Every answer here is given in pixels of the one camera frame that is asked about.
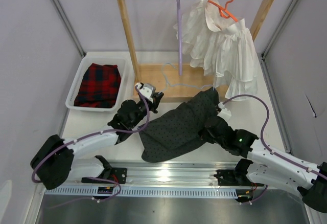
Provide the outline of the light blue wire hanger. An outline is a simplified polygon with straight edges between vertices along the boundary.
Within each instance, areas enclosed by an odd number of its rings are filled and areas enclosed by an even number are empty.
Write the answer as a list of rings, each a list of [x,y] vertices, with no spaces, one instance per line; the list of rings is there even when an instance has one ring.
[[[175,83],[175,84],[171,84],[169,82],[169,79],[167,77],[167,75],[165,74],[164,72],[164,68],[166,65],[169,65],[171,66],[172,68],[174,69],[177,69],[177,67],[175,67],[174,65],[172,65],[171,63],[165,63],[161,66],[160,68],[160,71],[165,79],[165,87],[159,92],[159,93],[163,93],[164,91],[166,91],[169,87],[176,87],[176,86],[185,86],[185,87],[191,87],[191,88],[196,88],[196,89],[199,89],[199,90],[202,90],[204,89],[205,87],[209,87],[210,89],[214,90],[216,89],[212,84],[206,84],[206,85],[203,85],[203,86],[196,86],[196,85],[190,85],[190,84],[185,84],[185,83]]]

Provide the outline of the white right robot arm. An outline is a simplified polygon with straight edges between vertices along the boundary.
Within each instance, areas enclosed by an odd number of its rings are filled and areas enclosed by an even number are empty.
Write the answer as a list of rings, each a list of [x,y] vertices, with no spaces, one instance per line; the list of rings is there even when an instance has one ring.
[[[203,137],[241,156],[233,178],[239,185],[259,183],[300,197],[310,208],[326,213],[326,162],[317,165],[282,152],[244,129],[232,129],[221,117],[211,117]]]

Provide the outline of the grey dotted skirt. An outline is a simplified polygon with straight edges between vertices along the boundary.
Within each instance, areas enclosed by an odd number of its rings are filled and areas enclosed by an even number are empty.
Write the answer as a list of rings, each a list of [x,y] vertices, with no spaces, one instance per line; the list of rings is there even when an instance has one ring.
[[[205,122],[218,114],[218,104],[219,94],[210,88],[150,121],[139,132],[144,147],[142,160],[148,163],[164,162],[201,147],[205,141],[200,134]]]

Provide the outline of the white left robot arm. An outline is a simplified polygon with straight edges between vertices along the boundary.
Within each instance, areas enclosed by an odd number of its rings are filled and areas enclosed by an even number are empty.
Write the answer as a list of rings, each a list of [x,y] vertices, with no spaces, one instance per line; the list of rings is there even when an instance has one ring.
[[[90,163],[79,162],[78,158],[117,145],[144,130],[148,126],[150,113],[158,112],[163,96],[162,92],[139,93],[139,102],[125,100],[107,126],[79,138],[50,136],[30,162],[32,182],[42,183],[48,190],[74,180],[87,184],[113,184],[112,167],[103,156],[94,156]]]

